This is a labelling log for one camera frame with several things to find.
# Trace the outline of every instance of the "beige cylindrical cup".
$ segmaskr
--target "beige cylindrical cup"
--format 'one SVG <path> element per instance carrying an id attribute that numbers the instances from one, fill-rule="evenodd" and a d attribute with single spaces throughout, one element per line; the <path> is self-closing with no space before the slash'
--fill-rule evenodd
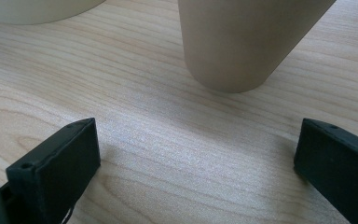
<path id="1" fill-rule="evenodd" d="M 185 60 L 201 84 L 261 85 L 335 0 L 179 0 Z"/>
<path id="2" fill-rule="evenodd" d="M 0 22 L 38 24 L 75 16 L 104 0 L 0 0 Z"/>

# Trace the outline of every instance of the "wooden table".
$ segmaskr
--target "wooden table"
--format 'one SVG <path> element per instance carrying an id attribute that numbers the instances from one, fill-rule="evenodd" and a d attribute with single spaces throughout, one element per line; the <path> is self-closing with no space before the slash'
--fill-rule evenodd
<path id="1" fill-rule="evenodd" d="M 88 117 L 103 163 L 71 223 L 346 223 L 293 157 L 303 118 L 358 135 L 358 1 L 337 0 L 242 94 L 186 70 L 176 0 L 0 24 L 0 185 L 12 162 Z"/>

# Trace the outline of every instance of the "wood grain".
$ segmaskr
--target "wood grain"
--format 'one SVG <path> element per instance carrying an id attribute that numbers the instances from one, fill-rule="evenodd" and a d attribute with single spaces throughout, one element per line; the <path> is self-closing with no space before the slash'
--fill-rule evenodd
<path id="1" fill-rule="evenodd" d="M 103 164 L 70 223 L 347 223 L 293 157 L 303 118 L 358 135 L 358 1 L 337 0 L 242 94 L 188 73 L 176 0 L 0 24 L 0 185 L 12 162 L 87 117 Z"/>

